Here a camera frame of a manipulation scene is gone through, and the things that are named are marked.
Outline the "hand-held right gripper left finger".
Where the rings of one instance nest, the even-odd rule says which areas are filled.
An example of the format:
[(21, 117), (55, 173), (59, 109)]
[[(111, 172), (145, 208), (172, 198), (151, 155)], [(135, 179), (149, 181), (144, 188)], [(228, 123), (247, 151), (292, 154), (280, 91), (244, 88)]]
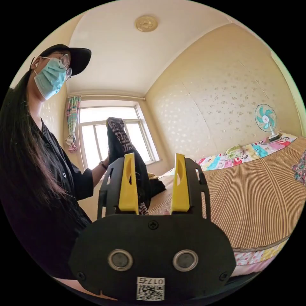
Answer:
[(135, 155), (133, 153), (124, 156), (118, 208), (122, 213), (139, 213)]

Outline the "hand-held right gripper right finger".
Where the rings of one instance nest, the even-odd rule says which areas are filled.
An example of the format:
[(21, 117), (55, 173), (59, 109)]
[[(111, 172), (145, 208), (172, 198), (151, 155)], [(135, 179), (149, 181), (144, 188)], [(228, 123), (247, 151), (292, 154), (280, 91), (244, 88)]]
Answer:
[(175, 173), (171, 200), (171, 214), (187, 213), (190, 209), (185, 156), (175, 154)]

